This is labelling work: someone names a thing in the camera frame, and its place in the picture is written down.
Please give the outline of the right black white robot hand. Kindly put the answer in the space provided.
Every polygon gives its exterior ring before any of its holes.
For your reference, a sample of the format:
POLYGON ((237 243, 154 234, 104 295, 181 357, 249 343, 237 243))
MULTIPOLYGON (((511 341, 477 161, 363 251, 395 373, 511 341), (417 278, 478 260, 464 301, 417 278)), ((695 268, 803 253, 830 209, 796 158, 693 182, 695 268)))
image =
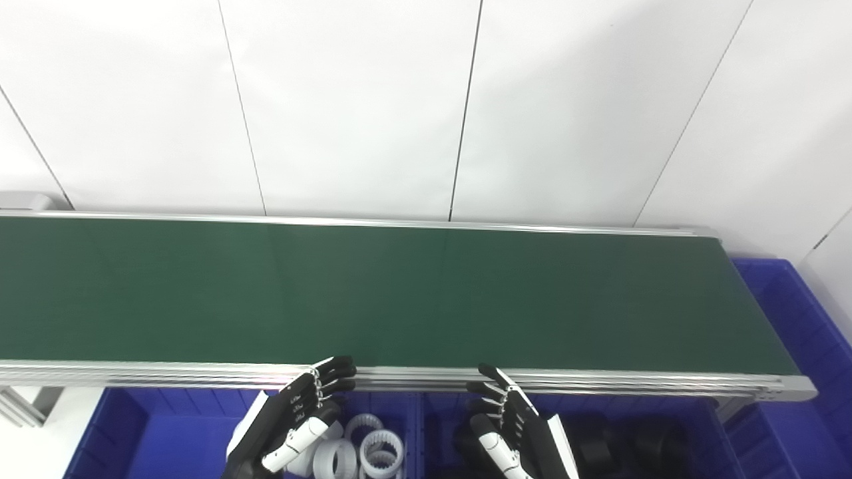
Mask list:
POLYGON ((533 406, 510 376, 481 362, 484 380, 469 381, 478 397, 469 404, 469 428, 502 478, 578 478, 579 470, 559 416, 533 406))

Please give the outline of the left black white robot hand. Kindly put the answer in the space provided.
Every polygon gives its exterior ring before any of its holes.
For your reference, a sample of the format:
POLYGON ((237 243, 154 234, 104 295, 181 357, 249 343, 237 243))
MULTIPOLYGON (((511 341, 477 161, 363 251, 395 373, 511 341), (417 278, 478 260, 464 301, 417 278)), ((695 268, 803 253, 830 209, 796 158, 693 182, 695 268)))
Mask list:
POLYGON ((280 478, 286 466, 338 421, 354 389, 352 357, 329 357, 304 368, 277 393, 261 391, 226 447, 222 478, 280 478))

